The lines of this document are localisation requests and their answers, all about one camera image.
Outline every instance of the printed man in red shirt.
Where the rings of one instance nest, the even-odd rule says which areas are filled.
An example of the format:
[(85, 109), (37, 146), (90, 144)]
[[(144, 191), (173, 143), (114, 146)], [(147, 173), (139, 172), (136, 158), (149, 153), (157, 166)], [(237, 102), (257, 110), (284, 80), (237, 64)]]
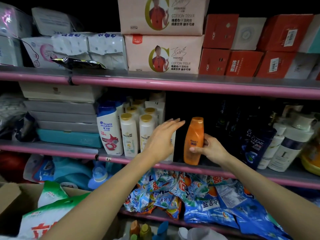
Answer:
[(155, 47), (156, 56), (152, 59), (152, 64), (156, 72), (164, 72), (168, 69), (169, 61), (161, 56), (161, 47)]
[(159, 6), (159, 0), (152, 0), (154, 4), (154, 8), (152, 8), (149, 11), (149, 17), (151, 19), (152, 26), (156, 30), (162, 30), (162, 21), (163, 24), (166, 26), (168, 24), (168, 19), (169, 19), (169, 13), (168, 10), (166, 12), (164, 11), (163, 8)]

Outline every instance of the white bottle with purple band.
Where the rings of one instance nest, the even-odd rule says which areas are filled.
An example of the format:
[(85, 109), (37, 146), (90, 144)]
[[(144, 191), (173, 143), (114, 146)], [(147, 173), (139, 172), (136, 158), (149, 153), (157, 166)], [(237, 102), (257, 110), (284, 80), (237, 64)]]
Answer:
[(271, 159), (277, 152), (278, 148), (280, 147), (281, 143), (284, 140), (283, 133), (286, 130), (286, 126), (280, 123), (274, 123), (273, 128), (277, 130), (274, 138), (271, 141), (271, 144), (268, 146), (266, 152), (263, 154), (261, 161), (258, 165), (258, 169), (266, 169), (268, 164), (270, 163)]
[(106, 153), (110, 155), (122, 155), (122, 135), (114, 102), (107, 101), (99, 105), (97, 125)]
[(284, 140), (271, 159), (268, 168), (277, 172), (284, 172), (297, 157), (302, 147), (311, 138), (314, 130), (311, 129), (313, 116), (297, 114), (292, 125), (287, 125)]

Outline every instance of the hand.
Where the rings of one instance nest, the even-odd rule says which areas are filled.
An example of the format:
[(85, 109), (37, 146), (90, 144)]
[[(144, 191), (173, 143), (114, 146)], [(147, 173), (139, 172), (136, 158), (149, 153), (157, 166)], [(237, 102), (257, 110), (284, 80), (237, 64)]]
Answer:
[(150, 160), (154, 160), (154, 164), (165, 160), (173, 153), (172, 134), (185, 123), (185, 121), (179, 121), (180, 119), (170, 119), (164, 122), (149, 137), (142, 153), (147, 155)]
[(203, 147), (190, 147), (190, 151), (193, 153), (201, 153), (210, 161), (219, 164), (222, 167), (226, 165), (227, 160), (232, 157), (217, 138), (206, 133), (204, 134)]

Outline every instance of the red shirt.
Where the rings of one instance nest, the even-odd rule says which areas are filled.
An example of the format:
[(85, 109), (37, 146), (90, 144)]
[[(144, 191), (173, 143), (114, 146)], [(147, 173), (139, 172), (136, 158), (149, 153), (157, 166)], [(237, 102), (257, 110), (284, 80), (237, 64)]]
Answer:
[(161, 30), (162, 29), (162, 19), (166, 16), (165, 11), (163, 8), (158, 7), (158, 8), (152, 8), (149, 11), (149, 17), (151, 19), (152, 26), (156, 30)]
[(166, 60), (162, 56), (160, 56), (160, 58), (156, 56), (152, 59), (152, 64), (156, 72), (163, 72), (163, 66), (166, 64)]

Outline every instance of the red box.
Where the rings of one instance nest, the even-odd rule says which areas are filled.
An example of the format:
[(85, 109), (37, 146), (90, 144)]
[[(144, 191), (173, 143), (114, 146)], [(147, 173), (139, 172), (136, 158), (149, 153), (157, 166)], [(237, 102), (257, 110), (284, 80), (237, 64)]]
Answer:
[(284, 78), (296, 54), (296, 52), (267, 51), (256, 76)]
[(202, 49), (199, 74), (223, 76), (229, 56), (230, 50), (227, 49)]
[(238, 17), (238, 14), (209, 14), (205, 25), (203, 48), (231, 49)]
[(253, 77), (262, 56), (263, 52), (259, 51), (232, 51), (226, 69), (226, 76)]
[(266, 21), (257, 50), (296, 52), (313, 20), (313, 14), (280, 14)]

